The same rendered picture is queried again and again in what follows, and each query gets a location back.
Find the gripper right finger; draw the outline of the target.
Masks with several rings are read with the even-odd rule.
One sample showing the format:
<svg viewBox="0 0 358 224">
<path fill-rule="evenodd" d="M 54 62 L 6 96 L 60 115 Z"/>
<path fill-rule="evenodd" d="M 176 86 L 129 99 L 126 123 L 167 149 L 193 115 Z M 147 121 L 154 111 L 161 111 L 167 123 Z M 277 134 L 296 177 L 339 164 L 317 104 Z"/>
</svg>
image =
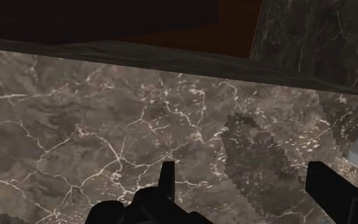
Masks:
<svg viewBox="0 0 358 224">
<path fill-rule="evenodd" d="M 325 163 L 308 163 L 305 190 L 336 224 L 358 224 L 358 187 Z"/>
</svg>

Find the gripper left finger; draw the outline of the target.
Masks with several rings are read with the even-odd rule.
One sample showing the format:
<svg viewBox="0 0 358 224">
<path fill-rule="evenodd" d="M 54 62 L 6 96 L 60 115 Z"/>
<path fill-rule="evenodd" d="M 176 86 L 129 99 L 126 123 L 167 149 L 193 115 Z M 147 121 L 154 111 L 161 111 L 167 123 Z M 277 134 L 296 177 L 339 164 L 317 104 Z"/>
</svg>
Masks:
<svg viewBox="0 0 358 224">
<path fill-rule="evenodd" d="M 164 161 L 157 186 L 136 191 L 128 206 L 117 200 L 97 203 L 85 224 L 213 224 L 200 213 L 179 207 L 175 189 L 175 162 Z"/>
</svg>

